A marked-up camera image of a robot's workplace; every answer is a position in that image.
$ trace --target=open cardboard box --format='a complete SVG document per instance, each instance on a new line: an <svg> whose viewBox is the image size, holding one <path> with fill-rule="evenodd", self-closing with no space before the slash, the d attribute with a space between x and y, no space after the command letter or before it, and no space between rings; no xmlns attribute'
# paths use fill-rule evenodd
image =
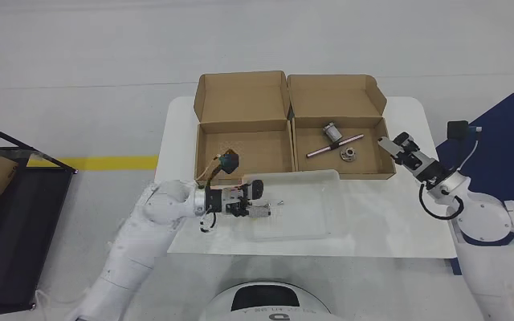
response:
<svg viewBox="0 0 514 321"><path fill-rule="evenodd" d="M218 184L239 183L244 174L294 171L289 108L282 71L202 75L194 99L200 120L194 176L229 148L239 154L239 167L217 175Z"/></svg>
<svg viewBox="0 0 514 321"><path fill-rule="evenodd" d="M377 139L387 135L382 117L386 98L370 75L290 75L289 95L296 170L335 169L341 179L385 180L395 173L389 154ZM306 154L332 143L323 127L333 122L344 138L364 134L336 150L307 158ZM354 162L341 159L343 148L357 152Z"/></svg>

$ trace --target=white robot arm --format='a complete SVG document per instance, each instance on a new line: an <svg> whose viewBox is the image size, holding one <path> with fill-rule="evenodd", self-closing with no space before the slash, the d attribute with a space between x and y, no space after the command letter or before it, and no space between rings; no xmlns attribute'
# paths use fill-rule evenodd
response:
<svg viewBox="0 0 514 321"><path fill-rule="evenodd" d="M121 227L112 244L101 275L89 289L67 321L120 321L135 292L155 266L155 258L166 255L175 235L188 217L216 213L236 217L270 215L269 206L252 205L263 194L263 182L212 189L210 181L224 171L231 173L239 165L239 157L229 150L217 156L220 165L214 169L205 187L195 182L165 181L145 188L130 217Z"/></svg>
<svg viewBox="0 0 514 321"><path fill-rule="evenodd" d="M193 184L150 184L112 244L101 275L67 320L119 321L148 277L155 258L166 254L187 217L194 217Z"/></svg>
<svg viewBox="0 0 514 321"><path fill-rule="evenodd" d="M513 202L504 204L491 195L471 192L470 177L462 175L460 168L445 169L422 153L406 132L394 140L382 137L378 143L421 182L418 196L423 209L434 218L451 222L463 277L483 317L514 320ZM437 204L448 206L446 216L425 206L425 186Z"/></svg>

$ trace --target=metal shaft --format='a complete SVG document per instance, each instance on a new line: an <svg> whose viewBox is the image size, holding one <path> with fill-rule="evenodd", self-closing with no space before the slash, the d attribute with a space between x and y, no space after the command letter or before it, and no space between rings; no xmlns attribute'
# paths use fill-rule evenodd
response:
<svg viewBox="0 0 514 321"><path fill-rule="evenodd" d="M356 135L356 136L352 136L350 138L347 138L345 140L341 140L341 141L338 141L334 144L331 144L327 147L323 147L322 149L318 149L314 152L310 152L309 154L307 154L307 158L311 158L313 156L316 156L316 155L319 155L319 154L322 154L324 152L328 152L328 151L331 151L333 149L336 149L336 148L339 148L347 143L351 143L352 141L354 140L360 140L362 137L364 137L364 134L359 134L359 135Z"/></svg>

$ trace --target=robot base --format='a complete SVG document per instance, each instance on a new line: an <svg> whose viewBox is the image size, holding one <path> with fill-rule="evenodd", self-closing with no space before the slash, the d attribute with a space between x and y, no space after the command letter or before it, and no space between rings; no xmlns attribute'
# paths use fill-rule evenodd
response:
<svg viewBox="0 0 514 321"><path fill-rule="evenodd" d="M278 282L249 282L225 290L200 317L200 321L293 319L342 321L314 295Z"/></svg>

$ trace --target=yellow floor line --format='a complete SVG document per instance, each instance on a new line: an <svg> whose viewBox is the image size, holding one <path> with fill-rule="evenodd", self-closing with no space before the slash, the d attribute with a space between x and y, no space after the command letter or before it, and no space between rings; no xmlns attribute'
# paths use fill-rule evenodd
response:
<svg viewBox="0 0 514 321"><path fill-rule="evenodd" d="M152 156L104 156L104 157L71 157L59 158L64 164L78 170L127 170L155 169L158 155ZM55 167L47 160L29 160L29 167Z"/></svg>

